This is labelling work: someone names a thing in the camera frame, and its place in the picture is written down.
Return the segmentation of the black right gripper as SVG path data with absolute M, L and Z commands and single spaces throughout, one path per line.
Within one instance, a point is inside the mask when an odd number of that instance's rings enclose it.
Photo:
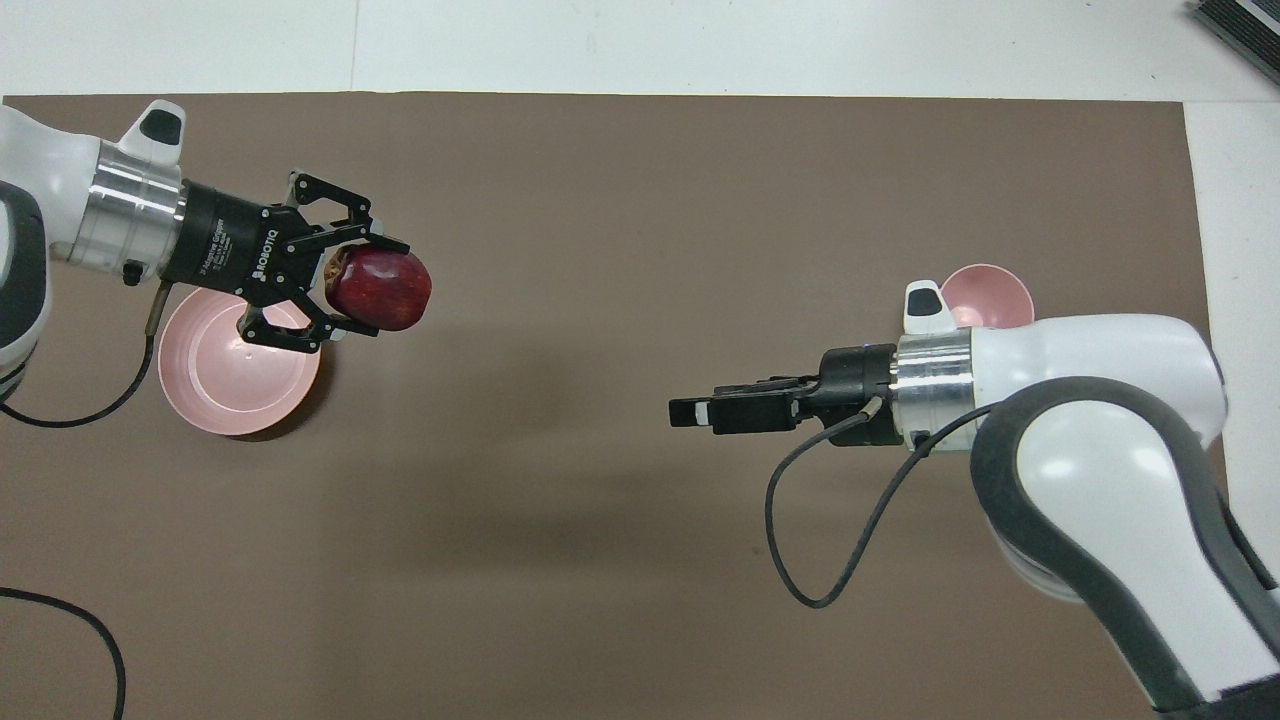
M 808 416 L 826 429 L 860 413 L 873 398 L 879 410 L 869 420 L 832 436 L 833 446 L 896 446 L 890 386 L 897 347 L 863 345 L 832 348 L 817 375 L 777 375 L 740 386 L 717 386 L 710 398 L 672 398 L 673 428 L 710 427 L 718 436 L 795 430 Z

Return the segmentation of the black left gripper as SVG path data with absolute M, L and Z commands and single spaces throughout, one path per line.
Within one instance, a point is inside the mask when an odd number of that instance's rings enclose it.
M 387 234 L 371 200 L 307 172 L 291 173 L 285 205 L 261 205 L 186 179 L 175 222 L 175 242 L 160 278 L 223 293 L 238 291 L 247 304 L 239 337 L 300 354 L 316 354 L 324 342 L 351 333 L 379 336 L 371 325 L 325 313 L 310 297 L 317 255 L 306 254 L 348 243 L 410 251 L 406 242 Z M 298 286 L 273 284 L 278 275 Z M 302 311 L 303 327 L 270 322 L 265 310 L 278 304 Z

